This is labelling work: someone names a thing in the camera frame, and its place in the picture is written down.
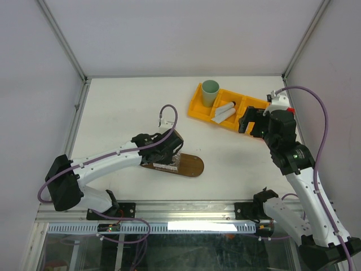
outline white cable clip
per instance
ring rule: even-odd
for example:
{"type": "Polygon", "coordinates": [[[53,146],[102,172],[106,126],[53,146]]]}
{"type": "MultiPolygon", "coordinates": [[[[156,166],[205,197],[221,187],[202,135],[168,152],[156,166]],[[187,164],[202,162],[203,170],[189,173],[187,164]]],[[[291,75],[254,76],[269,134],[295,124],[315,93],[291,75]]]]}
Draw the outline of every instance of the white cable clip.
{"type": "Polygon", "coordinates": [[[273,91],[271,91],[271,98],[273,99],[275,97],[276,97],[276,90],[273,90],[273,91]]]}

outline white object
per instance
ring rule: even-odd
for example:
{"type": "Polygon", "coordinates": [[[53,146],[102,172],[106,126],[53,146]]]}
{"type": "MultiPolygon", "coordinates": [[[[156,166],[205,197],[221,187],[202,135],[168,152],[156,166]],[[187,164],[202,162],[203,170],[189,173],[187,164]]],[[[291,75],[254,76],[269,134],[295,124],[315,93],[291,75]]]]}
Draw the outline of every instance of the white object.
{"type": "Polygon", "coordinates": [[[225,104],[224,106],[218,107],[218,108],[215,110],[214,116],[216,117],[216,116],[218,116],[219,114],[221,114],[221,113],[223,113],[223,112],[226,112],[227,110],[233,108],[235,105],[236,105],[235,102],[230,102],[230,103],[225,104]]]}
{"type": "Polygon", "coordinates": [[[226,231],[237,232],[234,224],[213,223],[205,221],[171,221],[168,230],[226,231]]]}
{"type": "Polygon", "coordinates": [[[227,110],[226,112],[223,112],[221,114],[219,114],[218,116],[212,118],[212,120],[215,123],[220,124],[222,121],[224,121],[225,119],[229,118],[230,116],[232,116],[233,114],[236,113],[236,109],[235,108],[231,108],[229,110],[227,110]]]}
{"type": "MultiPolygon", "coordinates": [[[[288,182],[293,186],[298,195],[302,207],[306,212],[309,222],[304,221],[291,211],[279,198],[269,199],[263,204],[263,209],[266,215],[272,217],[280,226],[296,241],[298,245],[302,244],[301,237],[303,235],[312,235],[315,244],[321,247],[328,247],[328,244],[333,243],[335,246],[340,244],[337,236],[334,233],[331,223],[321,205],[318,198],[317,191],[315,191],[313,184],[312,168],[301,170],[301,174],[296,175],[291,173],[286,175],[288,182]]],[[[319,192],[326,203],[327,209],[331,213],[337,227],[340,231],[340,236],[347,242],[350,236],[349,232],[344,228],[341,221],[334,212],[322,184],[318,178],[319,192]]]]}
{"type": "Polygon", "coordinates": [[[263,204],[265,214],[272,217],[297,243],[303,235],[312,235],[311,225],[289,209],[280,198],[271,198],[263,204]]]}
{"type": "MultiPolygon", "coordinates": [[[[171,103],[178,110],[177,128],[184,139],[182,152],[201,157],[204,164],[209,166],[196,182],[183,180],[175,174],[131,167],[105,175],[88,185],[98,190],[110,188],[117,199],[124,200],[251,199],[256,191],[265,186],[272,186],[279,194],[291,193],[291,185],[275,167],[264,143],[187,117],[190,98],[199,82],[207,78],[92,79],[72,158],[120,146],[119,142],[129,140],[138,133],[156,133],[157,127],[151,120],[156,120],[158,124],[159,110],[165,103],[171,103]],[[124,99],[127,93],[131,93],[131,96],[124,99]],[[102,113],[95,117],[99,107],[102,113]],[[242,153],[252,153],[252,160],[230,163],[227,159],[220,159],[242,153]],[[244,181],[231,177],[240,172],[244,181]]],[[[219,76],[212,79],[224,89],[263,100],[270,89],[284,87],[280,76],[219,76]]],[[[172,120],[172,110],[165,110],[163,117],[167,122],[172,120]]]]}
{"type": "Polygon", "coordinates": [[[173,122],[171,121],[166,121],[164,119],[164,117],[162,117],[160,120],[159,120],[159,133],[165,133],[166,131],[168,131],[169,129],[171,129],[173,127],[173,122]]]}
{"type": "Polygon", "coordinates": [[[274,91],[272,91],[272,102],[271,104],[265,109],[263,115],[265,116],[267,112],[271,113],[274,110],[287,110],[290,107],[289,99],[286,93],[280,93],[277,96],[274,95],[274,91]]]}
{"type": "MultiPolygon", "coordinates": [[[[300,202],[306,212],[307,218],[311,224],[313,239],[318,246],[328,247],[328,244],[334,243],[334,245],[340,244],[337,236],[334,235],[334,230],[331,223],[320,203],[317,193],[314,191],[313,184],[313,172],[312,168],[306,168],[301,170],[301,174],[296,175],[294,173],[286,175],[288,182],[294,188],[298,195],[300,202]]],[[[347,242],[347,238],[350,236],[349,232],[344,228],[341,221],[338,219],[334,212],[326,193],[323,190],[322,184],[318,177],[318,185],[320,193],[327,205],[327,209],[331,213],[336,225],[340,231],[342,239],[347,242]]]]}
{"type": "Polygon", "coordinates": [[[89,165],[84,165],[84,163],[91,159],[100,157],[104,154],[108,154],[111,152],[119,153],[120,150],[127,150],[130,148],[137,148],[137,145],[132,142],[126,142],[124,145],[115,150],[107,151],[102,154],[97,154],[82,159],[73,159],[73,163],[71,164],[71,166],[83,164],[83,167],[74,169],[74,174],[79,175],[79,188],[84,194],[76,207],[94,209],[98,212],[103,213],[112,206],[110,196],[105,190],[97,190],[87,186],[87,184],[108,173],[133,165],[139,165],[142,162],[142,157],[138,154],[137,151],[132,151],[124,152],[122,154],[115,154],[113,156],[89,165]]]}

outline black mount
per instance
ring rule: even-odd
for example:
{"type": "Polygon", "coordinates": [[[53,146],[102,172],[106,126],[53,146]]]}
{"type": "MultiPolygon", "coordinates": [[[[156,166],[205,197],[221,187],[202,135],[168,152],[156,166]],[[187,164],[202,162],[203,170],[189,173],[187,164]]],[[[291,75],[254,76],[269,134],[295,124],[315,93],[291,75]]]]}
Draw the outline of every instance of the black mount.
{"type": "MultiPolygon", "coordinates": [[[[48,181],[59,172],[70,168],[71,163],[72,161],[68,159],[66,154],[55,158],[48,174],[45,177],[45,181],[48,181]]],[[[56,211],[61,212],[73,208],[84,196],[82,191],[79,189],[77,179],[78,176],[74,174],[74,171],[69,171],[55,179],[47,186],[56,211]]]]}
{"type": "Polygon", "coordinates": [[[244,116],[239,119],[239,133],[245,133],[248,124],[254,122],[250,135],[266,142],[272,160],[282,175],[299,174],[302,169],[314,167],[315,161],[310,150],[296,141],[293,112],[274,110],[264,116],[264,111],[249,106],[244,116]]]}
{"type": "MultiPolygon", "coordinates": [[[[138,147],[144,147],[158,142],[168,133],[169,130],[167,130],[165,133],[156,133],[151,136],[149,134],[138,134],[136,137],[133,137],[131,141],[138,147]]],[[[170,137],[167,138],[163,143],[153,148],[139,151],[139,155],[142,156],[141,164],[159,163],[169,165],[172,163],[173,156],[176,155],[182,147],[183,138],[176,130],[174,130],[170,137]]]]}
{"type": "Polygon", "coordinates": [[[263,203],[271,198],[278,198],[278,194],[264,188],[262,192],[253,196],[253,202],[236,202],[236,220],[250,220],[255,223],[260,223],[260,220],[271,220],[272,218],[268,217],[263,210],[263,203]]]}

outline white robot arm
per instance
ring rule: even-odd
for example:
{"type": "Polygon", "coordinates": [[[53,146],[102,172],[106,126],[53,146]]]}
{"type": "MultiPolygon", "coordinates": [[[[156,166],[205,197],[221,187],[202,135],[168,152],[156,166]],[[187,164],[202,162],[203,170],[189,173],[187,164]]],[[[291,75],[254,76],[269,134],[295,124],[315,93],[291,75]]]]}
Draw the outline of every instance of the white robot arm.
{"type": "Polygon", "coordinates": [[[43,186],[48,187],[55,210],[66,211],[77,206],[114,216],[119,211],[119,205],[113,193],[93,189],[87,184],[126,167],[148,163],[171,164],[172,157],[183,146],[183,139],[173,125],[175,123],[170,124],[161,118],[160,133],[138,134],[117,149],[74,160],[69,160],[66,155],[58,156],[43,186]]]}
{"type": "Polygon", "coordinates": [[[296,121],[289,100],[282,93],[267,96],[270,105],[264,110],[248,107],[239,120],[239,132],[245,133],[254,122],[250,135],[264,139],[275,165],[286,176],[300,199],[308,222],[291,211],[272,190],[264,190],[253,198],[247,217],[273,218],[296,241],[300,254],[311,270],[335,264],[361,251],[361,241],[353,238],[334,212],[320,182],[314,184],[315,162],[309,149],[296,141],[296,121]],[[337,224],[334,230],[332,218],[337,224]]]}

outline purple cable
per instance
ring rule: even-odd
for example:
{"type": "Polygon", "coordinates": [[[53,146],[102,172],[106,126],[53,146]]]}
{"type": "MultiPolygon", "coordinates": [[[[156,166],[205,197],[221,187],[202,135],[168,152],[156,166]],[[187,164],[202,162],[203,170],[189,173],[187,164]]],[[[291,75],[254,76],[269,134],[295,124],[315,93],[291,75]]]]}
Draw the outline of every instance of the purple cable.
{"type": "MultiPolygon", "coordinates": [[[[163,114],[163,110],[167,107],[171,107],[173,110],[174,110],[174,114],[175,114],[175,118],[174,118],[174,124],[173,126],[170,128],[170,131],[169,133],[164,137],[162,138],[161,140],[159,140],[158,142],[156,143],[153,143],[153,144],[150,144],[150,145],[146,145],[146,146],[143,146],[143,147],[138,147],[138,148],[129,148],[127,150],[121,150],[118,152],[111,152],[109,154],[104,154],[100,157],[97,157],[97,158],[94,158],[94,159],[91,159],[89,161],[86,161],[83,163],[83,165],[89,165],[91,163],[95,163],[97,161],[100,161],[100,160],[103,160],[105,158],[108,158],[110,156],[113,156],[113,155],[119,155],[119,154],[122,154],[124,152],[130,152],[130,151],[140,151],[140,150],[145,150],[145,149],[148,149],[148,148],[153,148],[155,146],[158,146],[159,144],[162,144],[164,141],[166,141],[170,135],[172,134],[172,132],[174,131],[175,129],[175,126],[177,124],[177,121],[178,121],[178,112],[177,112],[177,109],[171,105],[171,104],[166,104],[165,106],[162,107],[162,109],[160,109],[160,112],[159,112],[159,118],[161,119],[162,118],[162,114],[163,114]]],[[[41,202],[41,203],[52,203],[52,200],[43,200],[41,198],[41,193],[43,192],[43,190],[51,183],[51,182],[54,182],[57,178],[59,178],[61,175],[63,174],[66,174],[67,172],[69,171],[73,171],[74,169],[77,169],[79,168],[80,165],[74,165],[70,168],[67,168],[61,172],[59,172],[58,174],[54,175],[53,177],[51,177],[49,180],[47,180],[39,189],[39,192],[38,192],[38,200],[41,202]]]]}
{"type": "MultiPolygon", "coordinates": [[[[325,142],[326,142],[326,138],[327,138],[327,134],[328,134],[328,114],[327,114],[327,110],[326,110],[326,106],[325,104],[322,102],[321,98],[316,94],[314,93],[312,90],[308,89],[308,88],[305,88],[303,86],[287,86],[285,88],[282,88],[280,90],[277,90],[275,92],[275,95],[278,95],[279,93],[281,93],[282,91],[285,91],[285,90],[289,90],[289,89],[301,89],[301,90],[304,90],[308,93],[310,93],[313,97],[316,98],[316,100],[319,102],[319,104],[321,105],[321,108],[322,108],[322,111],[323,111],[323,115],[325,117],[325,128],[324,128],[324,132],[323,132],[323,137],[322,137],[322,141],[321,141],[321,144],[320,144],[320,147],[318,149],[318,152],[317,152],[317,156],[316,156],[316,161],[315,161],[315,167],[314,167],[314,185],[315,185],[315,191],[319,191],[319,186],[318,186],[318,178],[317,178],[317,173],[318,173],[318,168],[319,168],[319,165],[320,165],[320,158],[321,158],[321,154],[322,154],[322,150],[323,150],[323,147],[325,145],[325,142]]],[[[332,225],[332,228],[334,230],[334,232],[336,234],[338,234],[340,231],[338,230],[338,227],[336,225],[336,222],[334,221],[331,213],[329,212],[328,208],[327,208],[327,205],[326,205],[326,202],[324,201],[323,197],[322,197],[322,194],[321,193],[317,193],[317,196],[321,202],[321,205],[329,219],[329,222],[331,223],[332,225]]],[[[353,271],[353,266],[352,266],[352,260],[351,260],[351,256],[350,256],[350,253],[349,253],[349,250],[347,249],[346,247],[346,244],[344,242],[344,240],[342,239],[341,236],[337,235],[337,238],[338,240],[340,241],[341,243],[341,246],[342,248],[344,249],[345,251],[345,255],[346,255],[346,258],[347,258],[347,263],[349,264],[349,271],[353,271]]]]}
{"type": "Polygon", "coordinates": [[[144,242],[142,244],[142,247],[140,249],[139,249],[139,243],[137,244],[137,249],[136,249],[136,252],[135,252],[135,258],[134,258],[133,263],[132,263],[132,265],[130,267],[130,271],[134,271],[134,269],[142,262],[144,256],[147,254],[147,246],[148,246],[148,241],[146,239],[144,240],[144,242]],[[143,250],[142,257],[140,257],[139,261],[137,261],[137,259],[139,257],[139,254],[140,254],[140,252],[142,250],[143,250]]]}
{"type": "Polygon", "coordinates": [[[93,212],[96,213],[98,216],[101,216],[101,217],[104,217],[104,218],[110,219],[110,220],[139,221],[139,222],[142,222],[142,223],[146,224],[147,227],[148,227],[148,231],[147,231],[147,233],[145,234],[145,236],[141,237],[141,239],[138,239],[138,240],[136,240],[136,241],[117,241],[117,240],[110,239],[110,238],[102,235],[102,237],[103,237],[105,240],[108,240],[108,241],[111,241],[111,242],[114,242],[114,243],[118,243],[118,244],[136,244],[136,243],[140,243],[141,241],[147,239],[147,237],[148,237],[148,236],[150,235],[150,233],[151,233],[151,226],[150,226],[150,224],[149,224],[147,221],[145,221],[145,220],[143,220],[143,219],[141,219],[141,218],[131,218],[131,217],[120,217],[120,218],[119,218],[119,217],[106,216],[106,215],[104,215],[104,214],[102,214],[102,213],[100,213],[100,212],[98,212],[98,211],[96,211],[96,210],[93,210],[93,212]]]}

